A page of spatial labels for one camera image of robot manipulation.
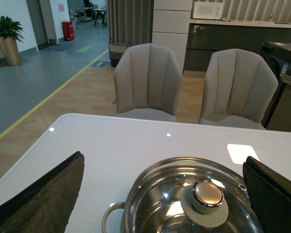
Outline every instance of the wooden floor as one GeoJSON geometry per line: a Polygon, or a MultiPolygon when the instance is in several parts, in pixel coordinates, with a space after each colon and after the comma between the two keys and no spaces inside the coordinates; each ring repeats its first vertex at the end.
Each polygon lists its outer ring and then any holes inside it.
{"type": "MultiPolygon", "coordinates": [[[[88,67],[0,139],[0,178],[61,115],[81,113],[115,116],[114,68],[88,67]]],[[[184,77],[178,122],[197,124],[204,78],[184,77]]]]}

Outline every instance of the washing machine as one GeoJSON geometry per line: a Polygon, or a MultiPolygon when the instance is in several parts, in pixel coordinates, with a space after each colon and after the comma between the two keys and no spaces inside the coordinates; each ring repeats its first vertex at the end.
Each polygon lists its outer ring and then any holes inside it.
{"type": "Polygon", "coordinates": [[[260,55],[278,79],[278,88],[262,120],[262,125],[267,128],[285,88],[281,77],[291,75],[291,43],[265,42],[260,55]]]}

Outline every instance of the door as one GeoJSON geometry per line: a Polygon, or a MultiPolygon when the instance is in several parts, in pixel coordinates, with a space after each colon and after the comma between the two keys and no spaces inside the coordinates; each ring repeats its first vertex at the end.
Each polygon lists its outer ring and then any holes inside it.
{"type": "Polygon", "coordinates": [[[39,0],[26,0],[32,22],[34,36],[39,49],[45,48],[48,44],[48,38],[43,22],[41,6],[39,0]]]}

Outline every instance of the potted plant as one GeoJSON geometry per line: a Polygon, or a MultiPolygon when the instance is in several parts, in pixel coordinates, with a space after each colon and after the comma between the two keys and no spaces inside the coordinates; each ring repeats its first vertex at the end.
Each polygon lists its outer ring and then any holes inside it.
{"type": "Polygon", "coordinates": [[[17,49],[16,40],[24,38],[20,32],[23,31],[18,21],[13,21],[10,17],[0,17],[0,48],[8,66],[20,65],[20,56],[17,49]]]}

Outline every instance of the gold planter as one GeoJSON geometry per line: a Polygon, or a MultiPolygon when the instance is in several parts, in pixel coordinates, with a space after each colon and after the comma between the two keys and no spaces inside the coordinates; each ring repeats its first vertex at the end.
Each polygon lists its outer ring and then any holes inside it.
{"type": "Polygon", "coordinates": [[[12,37],[4,39],[0,36],[0,48],[8,66],[18,66],[21,64],[15,39],[12,37]]]}

